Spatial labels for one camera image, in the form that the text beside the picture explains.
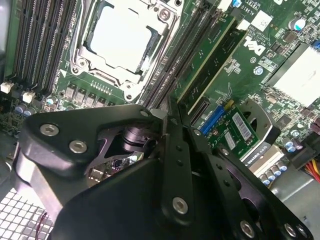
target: white connector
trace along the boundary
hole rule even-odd
[[[32,91],[26,91],[23,95],[22,95],[22,101],[24,101],[25,103],[29,104],[32,102],[32,100],[35,97],[35,93]]]
[[[4,81],[4,82],[1,83],[1,85],[0,85],[0,91],[3,92],[3,93],[5,93],[5,94],[8,94],[8,93],[10,93],[11,88],[12,88],[14,85],[15,85],[14,83],[10,83],[10,82]]]

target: blue pcie slot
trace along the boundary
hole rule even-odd
[[[219,121],[219,119],[225,114],[225,108],[219,105],[209,119],[200,128],[200,132],[204,135],[210,131],[210,129]]]

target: yellow wire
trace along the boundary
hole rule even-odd
[[[316,160],[312,159],[312,165],[313,165],[313,168],[314,168],[315,172],[320,176]]]

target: screw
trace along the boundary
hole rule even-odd
[[[249,238],[253,239],[255,237],[255,231],[252,226],[245,220],[240,222],[240,227],[242,232],[247,235]]]
[[[296,226],[296,228],[299,230],[299,232],[302,234],[302,236],[304,236],[305,238],[308,237],[307,233],[305,232],[305,230],[303,229],[302,226],[298,225],[298,226]]]
[[[228,155],[229,155],[228,150],[227,150],[227,149],[225,149],[225,148],[222,148],[222,149],[221,149],[221,152],[222,152],[224,155],[226,155],[226,156],[228,156]]]
[[[59,128],[52,124],[43,124],[40,127],[40,132],[48,137],[53,137],[59,133]]]
[[[77,73],[79,73],[79,70],[78,70],[78,68],[72,68],[72,70],[73,70],[73,72],[75,73],[75,74],[77,74]]]
[[[146,111],[141,110],[140,113],[144,117],[149,117],[149,113],[147,113]]]
[[[198,129],[194,129],[193,132],[195,133],[195,135],[201,136],[201,132]]]
[[[176,196],[172,200],[172,205],[174,210],[176,210],[179,214],[186,214],[188,212],[188,204],[181,197]]]
[[[74,140],[69,144],[70,150],[75,154],[83,154],[87,151],[87,145],[80,140]]]
[[[159,12],[159,17],[161,20],[167,21],[170,18],[170,12],[164,8]]]
[[[297,236],[295,230],[288,223],[284,225],[284,228],[291,237],[295,238]]]
[[[175,118],[171,118],[171,122],[172,122],[173,124],[175,124],[175,125],[178,125],[178,122],[177,122],[177,120],[176,120]]]

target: ram slot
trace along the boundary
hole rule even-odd
[[[163,86],[155,97],[151,108],[158,108],[164,98],[173,91],[177,85],[179,77],[187,70],[187,67],[190,66],[190,62],[195,54],[197,54],[197,49],[203,43],[204,38],[207,37],[208,30],[215,26],[217,19],[222,14],[220,11],[216,12],[214,9],[211,12],[213,12],[213,15],[208,12],[208,16],[206,16],[204,21],[202,21],[200,26],[197,28],[197,31],[187,48],[182,49],[179,60],[175,62],[171,68],[172,71],[166,73]]]
[[[19,30],[18,30],[18,40],[17,40],[17,48],[15,51],[15,59],[14,59],[14,68],[13,74],[22,77],[23,66],[24,66],[24,55],[27,51],[27,38],[30,29],[31,23],[31,15],[33,9],[34,1],[32,0],[23,0],[22,9],[20,13],[20,22],[19,22]]]
[[[37,61],[37,56],[39,55],[39,45],[42,41],[42,28],[46,21],[46,12],[47,6],[44,2],[39,1],[36,4],[35,11],[32,16],[32,26],[31,26],[31,34],[29,36],[29,45],[30,47],[27,50],[26,61],[25,61],[25,74],[24,78],[33,81],[34,69]]]
[[[45,30],[43,33],[43,41],[40,51],[38,62],[34,74],[34,79],[37,81],[37,92],[41,92],[42,90],[42,80],[45,77],[46,64],[49,58],[49,53],[51,49],[52,42],[50,40],[54,39],[55,30],[57,28],[58,19],[60,17],[62,11],[63,0],[51,1],[51,5],[49,7],[48,21],[45,25]]]
[[[62,60],[65,41],[69,32],[72,17],[75,14],[77,0],[69,0],[67,1],[66,5],[67,6],[62,16],[62,25],[60,25],[60,28],[58,29],[58,35],[54,46],[55,49],[53,51],[53,57],[49,66],[49,69],[51,69],[51,71],[47,79],[42,83],[42,89],[47,93],[52,91],[52,86],[56,78],[57,70]]]
[[[176,47],[174,51],[169,56],[169,61],[166,62],[164,68],[160,71],[160,73],[156,75],[158,71],[155,71],[152,76],[152,82],[155,82],[153,88],[148,93],[148,96],[146,100],[144,101],[144,106],[147,108],[150,108],[153,105],[154,97],[156,96],[157,92],[160,90],[161,86],[163,85],[163,80],[166,72],[171,69],[175,61],[177,61],[177,58],[179,57],[179,53],[181,52],[182,48],[186,44],[186,41],[188,41],[188,38],[190,37],[191,33],[194,31],[195,27],[202,21],[202,18],[206,14],[206,10],[203,7],[199,7],[194,16],[192,17],[191,21],[188,23],[185,31],[181,35],[178,43],[176,44]]]

